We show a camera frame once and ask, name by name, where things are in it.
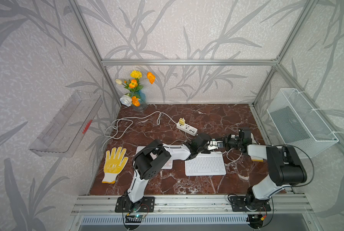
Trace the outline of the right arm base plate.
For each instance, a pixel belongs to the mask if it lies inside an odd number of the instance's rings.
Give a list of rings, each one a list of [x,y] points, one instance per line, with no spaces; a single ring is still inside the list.
[[[269,212],[272,211],[269,200],[258,200],[250,196],[229,194],[228,201],[233,212]]]

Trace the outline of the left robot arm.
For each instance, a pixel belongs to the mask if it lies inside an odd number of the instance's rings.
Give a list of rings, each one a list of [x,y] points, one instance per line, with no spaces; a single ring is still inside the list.
[[[169,160],[186,161],[196,158],[200,153],[209,154],[208,146],[211,141],[211,137],[205,133],[181,145],[167,145],[161,140],[154,140],[139,151],[132,161],[134,175],[126,197],[132,203],[140,202],[149,180],[155,177]]]

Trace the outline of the white wireless keyboard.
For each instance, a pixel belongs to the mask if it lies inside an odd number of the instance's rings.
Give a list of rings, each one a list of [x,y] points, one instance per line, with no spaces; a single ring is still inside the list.
[[[192,160],[186,160],[186,176],[220,176],[226,175],[225,164],[221,152],[198,154]]]

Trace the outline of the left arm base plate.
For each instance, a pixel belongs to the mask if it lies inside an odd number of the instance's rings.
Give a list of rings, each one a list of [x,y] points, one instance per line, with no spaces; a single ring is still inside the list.
[[[128,195],[121,196],[117,199],[116,213],[134,213],[134,212],[153,212],[155,197],[144,196],[137,202],[132,202]]]

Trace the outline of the pink wireless keyboard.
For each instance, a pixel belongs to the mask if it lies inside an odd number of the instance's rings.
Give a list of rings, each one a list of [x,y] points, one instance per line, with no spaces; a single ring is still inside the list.
[[[145,148],[144,146],[138,146],[136,149],[136,153],[138,153],[139,151],[141,151],[143,148]],[[166,162],[166,164],[162,167],[162,169],[172,169],[173,168],[173,161],[169,160]]]

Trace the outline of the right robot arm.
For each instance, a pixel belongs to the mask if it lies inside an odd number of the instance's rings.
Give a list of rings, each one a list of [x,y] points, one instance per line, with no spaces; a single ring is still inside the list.
[[[247,207],[266,203],[287,187],[297,186],[307,181],[306,170],[296,148],[291,145],[271,146],[253,142],[250,130],[239,130],[238,135],[222,138],[223,147],[229,151],[239,150],[252,161],[267,161],[268,175],[258,184],[250,187],[245,197]]]

